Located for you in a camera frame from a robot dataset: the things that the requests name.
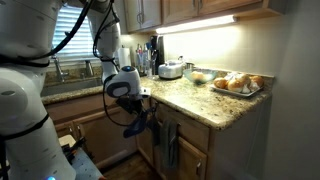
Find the granite countertop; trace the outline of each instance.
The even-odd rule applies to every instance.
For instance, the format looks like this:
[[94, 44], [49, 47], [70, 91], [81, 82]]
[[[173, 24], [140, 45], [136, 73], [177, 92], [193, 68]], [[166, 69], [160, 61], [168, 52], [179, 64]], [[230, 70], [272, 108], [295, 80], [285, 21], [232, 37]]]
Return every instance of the granite countertop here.
[[[264, 88], [244, 98], [212, 91], [208, 82], [195, 85], [186, 78], [161, 80], [141, 78], [141, 86], [151, 88], [151, 97], [213, 129], [224, 130], [268, 99], [273, 77], [263, 77]], [[45, 105], [102, 93], [102, 86], [42, 97]]]

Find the coffee maker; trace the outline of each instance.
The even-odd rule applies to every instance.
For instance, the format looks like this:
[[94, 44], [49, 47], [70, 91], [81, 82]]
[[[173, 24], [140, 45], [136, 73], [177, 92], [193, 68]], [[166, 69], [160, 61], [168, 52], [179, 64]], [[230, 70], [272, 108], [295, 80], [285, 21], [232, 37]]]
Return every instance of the coffee maker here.
[[164, 45], [163, 45], [163, 36], [153, 35], [150, 37], [151, 43], [151, 59], [155, 59], [155, 66], [152, 66], [152, 72], [155, 72], [155, 75], [158, 75], [158, 67], [161, 64], [164, 64]]

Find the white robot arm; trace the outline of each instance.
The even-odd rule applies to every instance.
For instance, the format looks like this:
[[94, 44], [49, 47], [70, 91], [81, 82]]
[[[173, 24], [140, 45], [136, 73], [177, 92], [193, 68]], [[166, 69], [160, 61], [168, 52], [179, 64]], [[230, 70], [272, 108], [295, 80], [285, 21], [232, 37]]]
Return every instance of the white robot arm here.
[[[68, 1], [70, 5], [81, 6], [75, 2]], [[97, 2], [100, 4], [92, 8], [98, 11], [90, 10], [88, 14], [93, 34], [99, 29], [109, 4], [103, 0]], [[60, 0], [0, 1], [0, 162], [3, 171], [6, 169], [3, 159], [7, 158], [11, 166], [3, 180], [76, 178], [40, 97], [47, 55], [54, 53], [51, 41], [61, 6]], [[100, 38], [96, 48], [100, 59], [107, 60], [102, 62], [107, 94], [125, 96], [132, 101], [150, 95], [150, 91], [140, 87], [133, 67], [118, 72], [108, 60], [119, 45], [117, 25], [101, 31]]]

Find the faucet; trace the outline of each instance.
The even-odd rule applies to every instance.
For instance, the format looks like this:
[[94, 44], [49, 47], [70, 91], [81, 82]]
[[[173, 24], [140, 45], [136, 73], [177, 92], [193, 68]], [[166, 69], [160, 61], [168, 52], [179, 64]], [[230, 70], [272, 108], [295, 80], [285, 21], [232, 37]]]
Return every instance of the faucet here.
[[89, 60], [86, 60], [86, 75], [88, 77], [92, 77], [93, 76], [93, 70], [92, 70], [92, 66]]
[[56, 71], [57, 71], [58, 81], [64, 82], [64, 77], [65, 77], [65, 76], [68, 76], [69, 73], [67, 73], [67, 72], [62, 72], [61, 67], [60, 67], [59, 58], [58, 58], [56, 55], [51, 56], [51, 59], [53, 59], [54, 64], [56, 65]]

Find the window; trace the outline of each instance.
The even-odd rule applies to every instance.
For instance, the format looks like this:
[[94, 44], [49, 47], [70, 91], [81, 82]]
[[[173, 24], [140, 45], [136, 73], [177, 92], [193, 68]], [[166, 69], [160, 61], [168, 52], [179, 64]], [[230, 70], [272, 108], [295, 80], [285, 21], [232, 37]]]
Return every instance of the window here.
[[[82, 8], [62, 7], [58, 14], [57, 24], [53, 36], [52, 44], [56, 47], [66, 36], [65, 32], [70, 32], [76, 23]], [[93, 40], [90, 32], [87, 17], [81, 27], [69, 41], [69, 43], [58, 52], [57, 56], [61, 60], [75, 61], [96, 59], [92, 54]]]

